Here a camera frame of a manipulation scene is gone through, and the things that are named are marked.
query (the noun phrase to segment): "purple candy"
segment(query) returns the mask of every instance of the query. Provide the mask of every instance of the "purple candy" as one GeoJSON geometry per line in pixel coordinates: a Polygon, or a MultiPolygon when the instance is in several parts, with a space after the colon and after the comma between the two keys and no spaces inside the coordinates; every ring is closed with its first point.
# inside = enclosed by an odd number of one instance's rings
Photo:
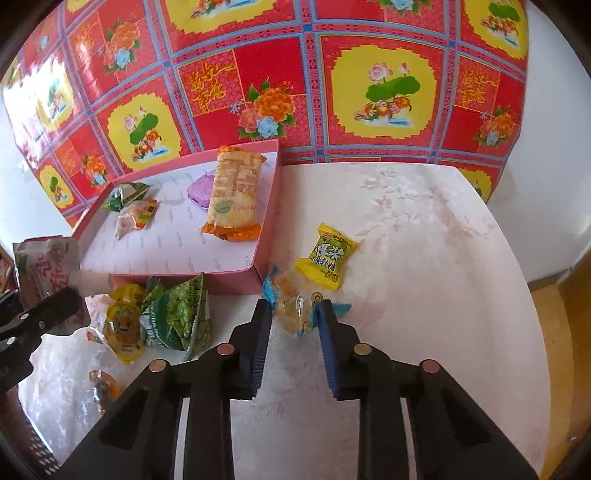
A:
{"type": "Polygon", "coordinates": [[[187,188],[189,198],[203,208],[209,208],[209,200],[212,198],[213,177],[214,175],[206,173],[187,188]]]}

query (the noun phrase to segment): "white table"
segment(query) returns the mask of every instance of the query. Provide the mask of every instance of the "white table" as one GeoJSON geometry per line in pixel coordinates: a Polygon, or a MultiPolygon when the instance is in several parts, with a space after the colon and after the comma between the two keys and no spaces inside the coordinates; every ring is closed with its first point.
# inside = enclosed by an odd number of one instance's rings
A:
{"type": "MultiPolygon", "coordinates": [[[[434,358],[455,377],[539,473],[550,419],[550,382],[527,285],[488,208],[452,167],[355,163],[285,167],[272,259],[307,256],[320,222],[361,242],[337,298],[362,341],[391,358],[434,358]]],[[[256,296],[212,298],[215,342],[250,319],[256,296]]],[[[20,399],[63,461],[96,421],[86,376],[125,369],[83,332],[46,336],[20,399]]],[[[356,478],[358,403],[337,403],[326,384],[317,332],[287,336],[273,325],[262,387],[232,403],[238,480],[356,478]]]]}

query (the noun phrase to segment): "pink snack bag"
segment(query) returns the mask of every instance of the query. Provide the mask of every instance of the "pink snack bag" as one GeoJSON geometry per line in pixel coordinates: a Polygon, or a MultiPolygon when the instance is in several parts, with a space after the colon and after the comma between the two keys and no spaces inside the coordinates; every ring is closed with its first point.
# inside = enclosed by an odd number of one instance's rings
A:
{"type": "MultiPolygon", "coordinates": [[[[70,274],[80,270],[78,241],[74,238],[57,236],[25,240],[13,247],[17,282],[25,309],[67,287],[70,274]]],[[[75,315],[48,333],[71,335],[78,328],[89,325],[90,315],[86,303],[82,302],[82,308],[75,315]]]]}

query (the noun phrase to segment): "pink box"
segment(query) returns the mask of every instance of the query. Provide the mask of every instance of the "pink box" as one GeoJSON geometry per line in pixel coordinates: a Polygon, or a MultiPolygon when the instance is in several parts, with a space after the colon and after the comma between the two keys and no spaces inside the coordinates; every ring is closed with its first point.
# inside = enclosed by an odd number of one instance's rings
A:
{"type": "Polygon", "coordinates": [[[217,150],[207,150],[135,171],[108,185],[74,227],[81,268],[139,283],[155,275],[170,286],[204,271],[212,294],[260,293],[269,267],[279,200],[279,144],[265,140],[239,146],[267,158],[256,193],[256,215],[261,224],[258,240],[227,242],[201,233],[207,210],[187,197],[187,187],[202,174],[215,171],[217,150]],[[146,229],[117,240],[119,214],[102,209],[102,205],[113,188],[126,181],[152,185],[146,199],[154,198],[159,204],[146,229]]]}

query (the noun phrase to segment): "floral tablecloth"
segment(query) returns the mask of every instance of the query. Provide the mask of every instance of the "floral tablecloth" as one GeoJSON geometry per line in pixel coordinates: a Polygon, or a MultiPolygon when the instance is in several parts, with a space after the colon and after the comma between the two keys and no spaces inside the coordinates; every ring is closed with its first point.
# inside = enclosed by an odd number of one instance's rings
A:
{"type": "Polygon", "coordinates": [[[486,201],[521,124],[522,0],[66,0],[2,81],[73,225],[109,180],[279,138],[286,163],[457,167],[486,201]]]}

